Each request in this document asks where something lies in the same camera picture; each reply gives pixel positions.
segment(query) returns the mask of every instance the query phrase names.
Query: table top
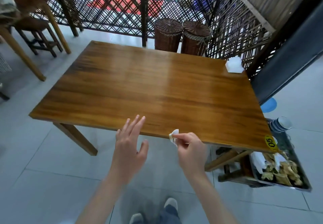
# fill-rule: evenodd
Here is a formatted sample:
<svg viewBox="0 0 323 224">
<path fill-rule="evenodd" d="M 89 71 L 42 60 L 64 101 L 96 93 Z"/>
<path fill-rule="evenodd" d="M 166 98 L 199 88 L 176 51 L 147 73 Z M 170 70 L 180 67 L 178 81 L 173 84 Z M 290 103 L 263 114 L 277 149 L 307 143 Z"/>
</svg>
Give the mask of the table top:
<svg viewBox="0 0 323 224">
<path fill-rule="evenodd" d="M 270 152 L 247 75 L 228 73 L 220 59 L 91 41 L 30 116 L 117 130 L 137 114 L 146 116 L 142 135 L 179 129 L 205 143 Z"/>
</svg>

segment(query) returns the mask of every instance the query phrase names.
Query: basket lid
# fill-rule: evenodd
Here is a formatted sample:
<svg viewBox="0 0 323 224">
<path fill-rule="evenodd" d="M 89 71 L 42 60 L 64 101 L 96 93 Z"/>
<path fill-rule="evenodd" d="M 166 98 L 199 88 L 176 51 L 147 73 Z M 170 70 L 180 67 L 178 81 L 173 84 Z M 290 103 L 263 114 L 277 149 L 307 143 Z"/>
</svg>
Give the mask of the basket lid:
<svg viewBox="0 0 323 224">
<path fill-rule="evenodd" d="M 183 28 L 190 34 L 197 36 L 207 37 L 211 34 L 211 29 L 207 25 L 197 21 L 186 20 L 183 22 Z"/>
<path fill-rule="evenodd" d="M 175 19 L 162 18 L 157 19 L 154 23 L 156 29 L 164 33 L 179 33 L 183 31 L 183 25 Z"/>
</svg>

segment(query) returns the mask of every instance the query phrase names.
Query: shoe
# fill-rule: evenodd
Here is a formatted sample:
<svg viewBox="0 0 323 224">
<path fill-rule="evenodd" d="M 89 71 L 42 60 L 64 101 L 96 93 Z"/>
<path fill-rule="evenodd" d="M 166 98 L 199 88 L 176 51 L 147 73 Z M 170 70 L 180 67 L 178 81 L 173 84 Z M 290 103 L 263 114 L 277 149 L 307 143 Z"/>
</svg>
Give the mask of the shoe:
<svg viewBox="0 0 323 224">
<path fill-rule="evenodd" d="M 129 224 L 133 224 L 133 223 L 138 222 L 138 221 L 143 223 L 143 216 L 140 213 L 132 215 Z"/>
<path fill-rule="evenodd" d="M 178 206 L 177 206 L 177 201 L 176 199 L 174 198 L 168 198 L 164 204 L 164 208 L 167 206 L 167 205 L 171 205 L 173 206 L 177 211 L 178 211 Z"/>
</svg>

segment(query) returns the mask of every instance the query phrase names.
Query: yellow number sticker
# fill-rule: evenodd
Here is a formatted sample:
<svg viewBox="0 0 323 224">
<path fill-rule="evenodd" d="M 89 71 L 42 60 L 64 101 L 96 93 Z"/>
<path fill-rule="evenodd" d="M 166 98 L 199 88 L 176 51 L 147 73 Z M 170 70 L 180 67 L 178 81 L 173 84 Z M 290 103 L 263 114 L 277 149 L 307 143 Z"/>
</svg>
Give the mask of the yellow number sticker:
<svg viewBox="0 0 323 224">
<path fill-rule="evenodd" d="M 277 151 L 278 150 L 278 147 L 277 147 L 277 144 L 276 142 L 274 141 L 273 137 L 272 136 L 265 136 L 264 137 L 264 140 L 267 144 L 267 146 L 273 150 L 273 151 Z"/>
</svg>

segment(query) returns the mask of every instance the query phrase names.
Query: metal tray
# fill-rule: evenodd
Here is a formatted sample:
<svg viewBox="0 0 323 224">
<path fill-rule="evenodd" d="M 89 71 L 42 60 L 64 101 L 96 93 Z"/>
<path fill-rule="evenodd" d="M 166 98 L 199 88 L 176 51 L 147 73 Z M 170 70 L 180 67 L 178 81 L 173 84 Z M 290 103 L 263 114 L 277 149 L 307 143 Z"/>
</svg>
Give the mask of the metal tray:
<svg viewBox="0 0 323 224">
<path fill-rule="evenodd" d="M 276 132 L 271 132 L 272 135 L 277 139 L 277 146 L 281 151 L 285 151 L 287 156 L 289 157 L 290 160 L 294 161 L 297 166 L 298 166 L 298 174 L 300 175 L 301 181 L 303 182 L 303 186 L 300 187 L 290 187 L 287 185 L 283 185 L 283 184 L 279 184 L 273 181 L 269 181 L 269 180 L 262 180 L 261 179 L 261 174 L 257 171 L 256 167 L 253 165 L 252 161 L 250 161 L 251 163 L 251 169 L 252 169 L 252 173 L 254 175 L 254 178 L 257 182 L 260 183 L 264 183 L 264 184 L 268 184 L 271 186 L 281 186 L 281 187 L 285 187 L 285 188 L 290 188 L 290 189 L 297 189 L 300 191 L 307 191 L 310 192 L 312 191 L 312 187 L 311 184 L 309 183 L 309 180 L 305 174 L 305 171 L 300 163 L 300 161 L 298 160 L 298 157 L 294 151 L 294 147 L 293 144 L 290 142 L 289 140 L 289 136 L 287 136 L 286 132 L 283 133 L 276 133 Z"/>
</svg>

